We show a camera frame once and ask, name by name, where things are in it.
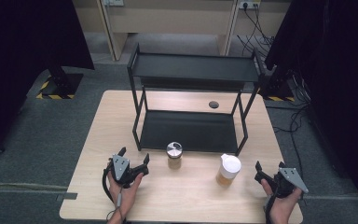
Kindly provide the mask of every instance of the hand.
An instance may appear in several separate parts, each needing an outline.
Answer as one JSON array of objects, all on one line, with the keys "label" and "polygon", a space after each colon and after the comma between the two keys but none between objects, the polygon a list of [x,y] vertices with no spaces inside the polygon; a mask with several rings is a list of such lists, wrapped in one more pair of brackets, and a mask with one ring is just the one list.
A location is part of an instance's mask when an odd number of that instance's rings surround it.
[{"label": "hand", "polygon": [[[126,215],[130,212],[130,210],[133,207],[133,204],[135,203],[135,196],[136,196],[136,190],[138,189],[139,185],[141,184],[142,177],[144,174],[138,174],[133,182],[133,184],[128,189],[122,189],[122,187],[116,183],[116,181],[113,179],[111,172],[107,174],[109,179],[109,192],[110,195],[112,195],[113,202],[115,204],[115,207],[117,211],[112,215],[112,217],[109,219],[108,223],[120,223]],[[121,191],[121,205],[120,207],[117,207],[117,197],[118,194]]]},{"label": "hand", "polygon": [[[264,191],[267,195],[272,194],[272,189],[267,180],[262,179],[261,185],[263,186]],[[302,190],[296,188],[289,196],[286,198],[276,198],[274,204],[272,205],[269,216],[272,223],[274,224],[287,224],[289,222],[289,217],[292,214],[293,209],[297,203],[298,198],[301,196]]]}]

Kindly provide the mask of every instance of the person's right hand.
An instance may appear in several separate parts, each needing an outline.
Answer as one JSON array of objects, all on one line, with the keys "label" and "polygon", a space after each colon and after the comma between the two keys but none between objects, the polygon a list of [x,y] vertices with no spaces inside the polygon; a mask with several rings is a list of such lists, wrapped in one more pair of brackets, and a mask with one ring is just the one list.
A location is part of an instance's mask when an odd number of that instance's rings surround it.
[{"label": "person's right hand", "polygon": [[[267,180],[262,179],[261,185],[263,186],[264,191],[267,195],[272,194],[272,189]],[[290,195],[286,198],[276,198],[274,204],[272,205],[269,216],[273,224],[287,224],[289,222],[289,217],[292,214],[293,209],[297,203],[298,198],[301,196],[302,190],[296,188]]]}]

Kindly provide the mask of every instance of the shelf top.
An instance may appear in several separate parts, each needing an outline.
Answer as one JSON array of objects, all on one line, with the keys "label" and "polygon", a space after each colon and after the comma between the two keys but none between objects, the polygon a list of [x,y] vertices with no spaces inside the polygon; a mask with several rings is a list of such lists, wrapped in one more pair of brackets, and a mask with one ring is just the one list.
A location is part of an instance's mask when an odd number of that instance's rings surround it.
[{"label": "shelf top", "polygon": [[132,75],[140,78],[202,79],[257,82],[251,58],[142,53],[136,55]]}]

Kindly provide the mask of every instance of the lower shelf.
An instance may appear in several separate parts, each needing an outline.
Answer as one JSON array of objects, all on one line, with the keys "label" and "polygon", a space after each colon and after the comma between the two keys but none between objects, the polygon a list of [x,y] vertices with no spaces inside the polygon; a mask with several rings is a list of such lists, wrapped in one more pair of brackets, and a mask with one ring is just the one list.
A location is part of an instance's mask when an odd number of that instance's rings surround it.
[{"label": "lower shelf", "polygon": [[238,150],[234,120],[229,114],[147,111],[141,148],[166,149],[170,142],[180,143],[184,151]]}]

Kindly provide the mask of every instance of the black metal shelf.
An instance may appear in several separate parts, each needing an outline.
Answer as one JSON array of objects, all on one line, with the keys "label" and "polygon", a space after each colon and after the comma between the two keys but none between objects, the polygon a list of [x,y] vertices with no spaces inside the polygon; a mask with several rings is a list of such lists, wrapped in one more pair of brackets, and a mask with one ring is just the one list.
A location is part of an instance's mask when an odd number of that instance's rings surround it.
[{"label": "black metal shelf", "polygon": [[[170,142],[179,142],[186,150],[225,152],[239,155],[248,134],[246,115],[255,98],[258,80],[264,76],[264,68],[257,50],[251,58],[200,56],[178,54],[144,53],[137,45],[127,65],[132,96],[137,113],[133,135],[138,147],[165,149]],[[135,78],[142,84],[142,96],[138,102]],[[241,91],[246,83],[255,88],[243,110]],[[146,89],[180,89],[201,91],[236,92],[236,100],[230,113],[208,113],[197,111],[150,110]],[[144,126],[139,139],[138,122],[145,104]],[[241,114],[243,138],[237,144],[234,113]]]}]

